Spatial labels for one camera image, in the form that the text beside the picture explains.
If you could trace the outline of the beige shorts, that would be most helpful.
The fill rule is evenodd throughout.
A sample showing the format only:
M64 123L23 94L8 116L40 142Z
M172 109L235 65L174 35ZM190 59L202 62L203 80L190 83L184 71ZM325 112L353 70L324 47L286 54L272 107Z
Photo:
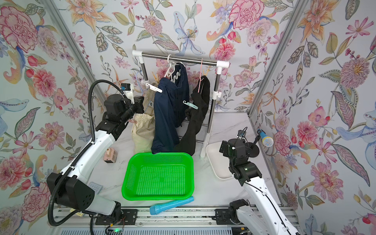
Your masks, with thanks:
M148 89L144 95L144 113L136 114L133 117L132 139L134 142L134 153L151 152L155 136L155 112L154 98L156 92Z

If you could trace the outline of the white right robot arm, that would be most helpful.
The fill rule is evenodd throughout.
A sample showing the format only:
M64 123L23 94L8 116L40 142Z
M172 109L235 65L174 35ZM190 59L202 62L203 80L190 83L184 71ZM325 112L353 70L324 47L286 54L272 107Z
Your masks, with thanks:
M256 142L235 138L222 141L219 152L229 160L229 171L238 180L261 216L253 211L251 204L239 199L229 204L230 220L243 224L252 235L299 235L300 232L283 213L271 195L262 173L250 158L260 154Z

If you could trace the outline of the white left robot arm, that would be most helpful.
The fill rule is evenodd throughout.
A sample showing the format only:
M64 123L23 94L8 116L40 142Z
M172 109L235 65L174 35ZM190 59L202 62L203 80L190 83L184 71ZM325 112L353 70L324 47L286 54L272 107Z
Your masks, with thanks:
M107 97L104 102L106 111L102 121L95 125L93 116L93 91L96 85L106 83L118 90L117 94ZM123 83L120 86L108 81L95 81L88 91L88 118L91 139L77 156L60 173L51 173L47 184L51 192L48 205L48 222L57 227L65 223L78 212L92 216L107 217L112 224L124 219L119 202L95 194L88 186L92 172L103 158L105 152L120 137L129 120L135 114L142 114L144 97L133 94L133 85Z

